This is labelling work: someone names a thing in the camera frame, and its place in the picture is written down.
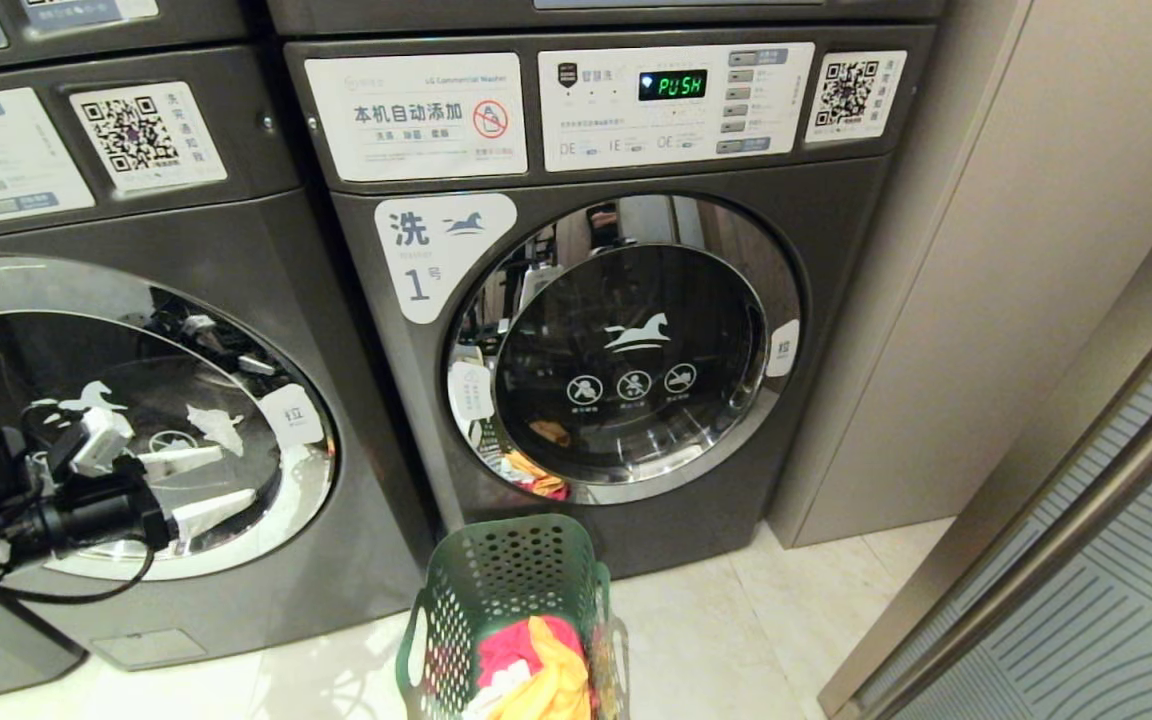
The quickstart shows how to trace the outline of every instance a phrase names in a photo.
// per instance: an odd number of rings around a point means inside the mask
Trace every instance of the striped pattern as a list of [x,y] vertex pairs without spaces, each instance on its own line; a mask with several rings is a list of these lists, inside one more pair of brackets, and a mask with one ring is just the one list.
[[[878,700],[895,684],[1069,509],[1149,418],[1152,372],[964,591],[870,680],[861,691],[861,703]],[[1152,486],[899,717],[1152,720]]]

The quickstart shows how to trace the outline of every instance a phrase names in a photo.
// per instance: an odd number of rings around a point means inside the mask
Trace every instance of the yellow clothing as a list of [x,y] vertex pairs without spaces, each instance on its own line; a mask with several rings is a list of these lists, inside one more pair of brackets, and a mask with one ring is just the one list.
[[526,621],[541,668],[494,707],[490,720],[589,720],[585,659],[559,642],[544,619]]

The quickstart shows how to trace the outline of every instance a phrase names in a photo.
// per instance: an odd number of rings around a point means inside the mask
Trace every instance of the qr code sticker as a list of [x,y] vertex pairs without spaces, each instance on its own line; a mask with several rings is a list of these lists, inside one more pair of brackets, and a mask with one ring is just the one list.
[[805,142],[882,137],[905,52],[824,56]]
[[83,103],[82,111],[96,135],[97,151],[109,159],[114,172],[180,165],[177,145],[152,97]]
[[81,92],[70,103],[119,190],[228,177],[187,83]]

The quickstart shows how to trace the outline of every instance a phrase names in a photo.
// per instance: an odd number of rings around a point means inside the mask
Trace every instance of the beige wall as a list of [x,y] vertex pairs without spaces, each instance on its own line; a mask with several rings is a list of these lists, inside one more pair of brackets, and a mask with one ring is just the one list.
[[771,524],[956,514],[1152,247],[1152,3],[958,0]]

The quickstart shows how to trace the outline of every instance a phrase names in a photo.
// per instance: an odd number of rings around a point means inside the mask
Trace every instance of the digital display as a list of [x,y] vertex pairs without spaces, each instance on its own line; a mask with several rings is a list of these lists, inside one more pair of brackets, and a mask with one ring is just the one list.
[[639,100],[682,100],[704,97],[708,70],[664,70],[639,74]]

